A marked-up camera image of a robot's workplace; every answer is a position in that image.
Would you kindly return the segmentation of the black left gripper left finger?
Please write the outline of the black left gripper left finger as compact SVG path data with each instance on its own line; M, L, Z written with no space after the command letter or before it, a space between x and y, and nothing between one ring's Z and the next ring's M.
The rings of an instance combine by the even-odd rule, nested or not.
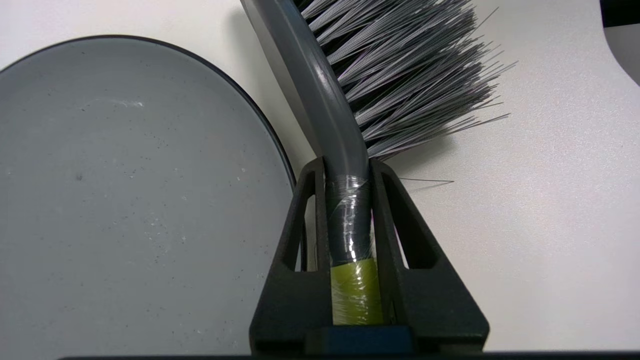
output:
M249 326L252 353L304 353L309 333L333 322L330 251L322 158L302 168L272 264ZM315 196L315 271L295 271L306 235L306 206Z

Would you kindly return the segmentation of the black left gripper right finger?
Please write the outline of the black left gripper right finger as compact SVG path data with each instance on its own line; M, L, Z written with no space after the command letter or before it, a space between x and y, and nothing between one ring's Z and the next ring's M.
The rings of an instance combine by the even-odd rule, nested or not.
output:
M419 353L482 353L490 325L393 169L370 161L382 318Z

